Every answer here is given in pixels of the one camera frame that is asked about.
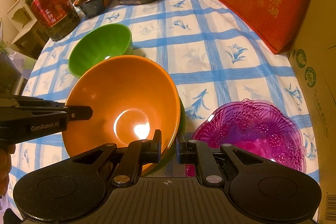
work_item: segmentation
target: metal screw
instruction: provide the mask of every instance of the metal screw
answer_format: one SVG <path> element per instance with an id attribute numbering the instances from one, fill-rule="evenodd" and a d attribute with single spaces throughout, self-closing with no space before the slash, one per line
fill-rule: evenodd
<path id="1" fill-rule="evenodd" d="M 120 184 L 123 184 L 123 183 L 127 183 L 129 182 L 131 179 L 128 177 L 128 176 L 125 176 L 125 175 L 119 175 L 119 176 L 116 176 L 114 178 L 114 181 L 116 183 L 120 183 Z"/>
<path id="2" fill-rule="evenodd" d="M 215 184 L 215 183 L 220 183 L 222 181 L 222 178 L 217 175 L 211 175 L 211 176 L 207 176 L 205 180 L 209 183 Z"/>

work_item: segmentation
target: pink glass bowl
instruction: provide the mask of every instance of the pink glass bowl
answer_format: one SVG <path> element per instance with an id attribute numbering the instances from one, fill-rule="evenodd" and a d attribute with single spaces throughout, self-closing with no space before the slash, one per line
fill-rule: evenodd
<path id="1" fill-rule="evenodd" d="M 273 104 L 245 99 L 215 110 L 195 131 L 192 139 L 219 148 L 230 143 L 261 157 L 305 172 L 306 148 L 295 122 Z M 195 176 L 187 165 L 186 176 Z"/>

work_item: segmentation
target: finger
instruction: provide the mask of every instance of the finger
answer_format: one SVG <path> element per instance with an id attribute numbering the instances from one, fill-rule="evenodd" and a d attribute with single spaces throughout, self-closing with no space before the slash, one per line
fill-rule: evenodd
<path id="1" fill-rule="evenodd" d="M 2 148 L 0 148 L 0 170 L 2 170 L 7 163 L 7 153 L 5 150 L 3 150 Z"/>
<path id="2" fill-rule="evenodd" d="M 4 180 L 12 169 L 11 155 L 6 154 L 7 160 L 3 168 L 0 168 L 0 181 Z"/>
<path id="3" fill-rule="evenodd" d="M 7 153 L 14 154 L 15 153 L 15 149 L 16 149 L 15 144 L 8 145 L 8 147 L 7 147 Z"/>
<path id="4" fill-rule="evenodd" d="M 9 175 L 7 175 L 2 181 L 0 181 L 0 195 L 4 196 L 7 193 L 9 184 Z"/>

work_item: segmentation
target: bottle label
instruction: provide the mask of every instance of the bottle label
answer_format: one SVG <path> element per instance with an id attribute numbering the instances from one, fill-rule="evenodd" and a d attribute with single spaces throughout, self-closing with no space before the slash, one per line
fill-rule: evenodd
<path id="1" fill-rule="evenodd" d="M 71 10 L 71 0 L 34 0 L 30 10 L 45 28 L 60 22 Z"/>

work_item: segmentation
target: table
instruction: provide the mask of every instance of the table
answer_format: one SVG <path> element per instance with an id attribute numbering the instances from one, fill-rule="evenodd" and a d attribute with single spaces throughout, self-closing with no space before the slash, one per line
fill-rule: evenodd
<path id="1" fill-rule="evenodd" d="M 286 55 L 273 55 L 258 35 L 218 0 L 159 0 L 115 6 L 86 20 L 64 39 L 49 40 L 23 95 L 64 102 L 78 81 L 68 70 L 76 43 L 109 23 L 131 29 L 134 54 L 161 65 L 174 80 L 186 112 L 186 137 L 219 106 L 245 98 L 275 104 L 299 126 L 307 149 L 306 173 L 319 181 L 314 133 L 305 100 Z M 12 157 L 9 201 L 16 181 L 28 172 L 68 157 L 62 135 L 17 145 Z M 183 175 L 174 162 L 160 176 Z"/>

